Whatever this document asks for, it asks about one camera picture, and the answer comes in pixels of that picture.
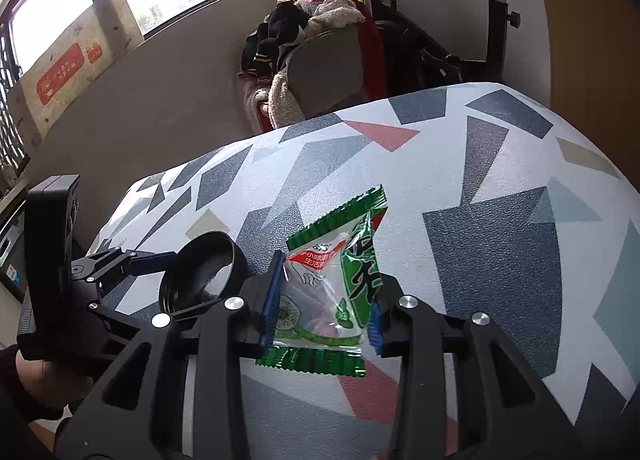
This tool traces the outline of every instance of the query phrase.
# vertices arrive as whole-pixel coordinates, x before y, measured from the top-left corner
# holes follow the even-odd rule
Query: patterned tablecloth
[[[178,251],[223,230],[264,272],[287,236],[379,183],[380,270],[438,312],[489,313],[593,444],[640,380],[640,196],[577,130],[505,86],[426,90],[213,150],[133,184],[91,252]],[[129,278],[104,302],[154,315],[161,276]],[[244,360],[252,458],[382,458],[399,362],[363,350],[364,378]]]

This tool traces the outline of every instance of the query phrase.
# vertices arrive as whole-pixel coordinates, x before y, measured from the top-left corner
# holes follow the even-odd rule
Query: metal window grille
[[[15,84],[8,44],[7,25],[0,24],[0,157],[18,175],[26,152],[6,103],[7,92]]]

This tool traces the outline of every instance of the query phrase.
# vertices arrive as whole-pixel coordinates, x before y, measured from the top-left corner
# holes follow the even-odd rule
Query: plastic wrapper
[[[373,235],[385,212],[380,185],[289,237],[275,339],[258,364],[364,375],[360,341],[382,284]]]

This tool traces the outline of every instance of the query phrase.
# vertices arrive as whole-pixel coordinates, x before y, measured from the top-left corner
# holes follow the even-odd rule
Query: red triangle
[[[344,121],[344,123],[389,151],[398,150],[405,142],[420,133],[418,130],[410,130],[409,128],[361,123],[359,121]]]
[[[393,424],[398,384],[371,361],[365,365],[364,377],[338,376],[351,410],[356,418]]]

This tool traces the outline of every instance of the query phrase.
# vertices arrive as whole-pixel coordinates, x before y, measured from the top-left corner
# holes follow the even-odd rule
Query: chair
[[[359,0],[370,9],[369,0]],[[290,55],[287,86],[306,119],[367,101],[355,26],[305,40]],[[268,115],[267,103],[260,104]]]

